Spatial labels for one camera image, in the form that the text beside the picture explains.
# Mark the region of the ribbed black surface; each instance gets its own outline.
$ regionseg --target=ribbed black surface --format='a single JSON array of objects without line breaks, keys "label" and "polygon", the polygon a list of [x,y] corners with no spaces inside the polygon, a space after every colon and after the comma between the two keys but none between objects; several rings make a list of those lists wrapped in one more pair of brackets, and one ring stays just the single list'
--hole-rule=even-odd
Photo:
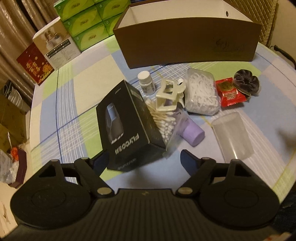
[{"label": "ribbed black surface", "polygon": [[262,241],[274,233],[271,227],[220,227],[193,200],[178,198],[171,190],[120,190],[113,198],[96,201],[73,225],[56,230],[19,226],[4,241]]}]

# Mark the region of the gray velvet scrunchie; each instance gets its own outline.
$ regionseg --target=gray velvet scrunchie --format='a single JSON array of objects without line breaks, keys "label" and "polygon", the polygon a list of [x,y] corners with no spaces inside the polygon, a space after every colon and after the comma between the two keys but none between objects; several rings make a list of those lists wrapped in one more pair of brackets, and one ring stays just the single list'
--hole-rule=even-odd
[{"label": "gray velvet scrunchie", "polygon": [[259,91],[259,79],[247,69],[240,69],[234,75],[232,85],[247,95],[254,95]]}]

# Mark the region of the tablecloth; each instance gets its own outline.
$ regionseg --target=tablecloth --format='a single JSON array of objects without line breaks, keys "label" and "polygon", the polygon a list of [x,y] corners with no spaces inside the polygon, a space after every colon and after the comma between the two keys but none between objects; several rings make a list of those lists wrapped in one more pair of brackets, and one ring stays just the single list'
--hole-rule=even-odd
[{"label": "tablecloth", "polygon": [[296,180],[296,72],[261,44],[252,62],[200,62],[139,69],[128,68],[114,36],[96,44],[35,87],[30,121],[33,171],[51,159],[71,163],[79,157],[91,158],[102,150],[95,107],[121,80],[127,80],[143,94],[137,80],[140,71],[148,70],[159,88],[161,78],[182,78],[188,68],[211,72],[215,80],[248,69],[258,76],[261,92],[248,102],[220,110],[213,117],[191,115],[206,133],[197,147],[182,141],[169,158],[127,173],[105,170],[101,178],[115,191],[118,188],[176,190],[189,178],[180,164],[180,151],[188,149],[197,157],[209,156],[224,162],[211,121],[238,111],[255,151],[244,162],[282,201]]}]

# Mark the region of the woven brown panel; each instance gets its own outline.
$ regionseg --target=woven brown panel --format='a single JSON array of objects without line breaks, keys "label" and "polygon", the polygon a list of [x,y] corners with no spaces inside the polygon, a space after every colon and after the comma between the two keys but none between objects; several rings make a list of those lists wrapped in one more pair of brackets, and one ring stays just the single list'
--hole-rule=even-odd
[{"label": "woven brown panel", "polygon": [[261,23],[259,42],[266,45],[278,0],[224,0],[251,20]]}]

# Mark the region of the bottle cap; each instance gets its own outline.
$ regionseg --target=bottle cap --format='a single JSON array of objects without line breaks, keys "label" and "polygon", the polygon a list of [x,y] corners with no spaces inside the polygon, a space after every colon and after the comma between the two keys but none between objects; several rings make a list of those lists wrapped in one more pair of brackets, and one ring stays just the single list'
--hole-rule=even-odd
[{"label": "bottle cap", "polygon": [[205,132],[191,118],[186,120],[186,127],[180,136],[184,138],[191,146],[195,147],[205,137]]},{"label": "bottle cap", "polygon": [[150,82],[152,82],[150,73],[147,70],[140,72],[138,74],[138,79],[141,84],[149,84]]}]

